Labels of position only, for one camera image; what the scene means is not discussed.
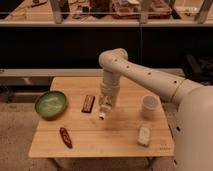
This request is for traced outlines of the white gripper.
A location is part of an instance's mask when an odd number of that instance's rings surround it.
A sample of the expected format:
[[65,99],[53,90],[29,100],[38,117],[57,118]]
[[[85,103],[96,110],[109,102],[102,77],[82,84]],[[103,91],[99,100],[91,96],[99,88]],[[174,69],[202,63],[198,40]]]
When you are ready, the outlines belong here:
[[106,96],[116,96],[120,90],[120,78],[104,75],[100,90]]

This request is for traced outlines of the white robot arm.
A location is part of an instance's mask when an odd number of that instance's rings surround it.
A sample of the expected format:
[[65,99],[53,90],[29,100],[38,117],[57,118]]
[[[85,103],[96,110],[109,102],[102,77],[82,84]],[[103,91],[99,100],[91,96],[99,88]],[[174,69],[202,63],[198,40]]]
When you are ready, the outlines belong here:
[[125,76],[178,106],[175,171],[213,171],[213,86],[134,64],[123,48],[102,52],[99,64],[103,95],[116,96]]

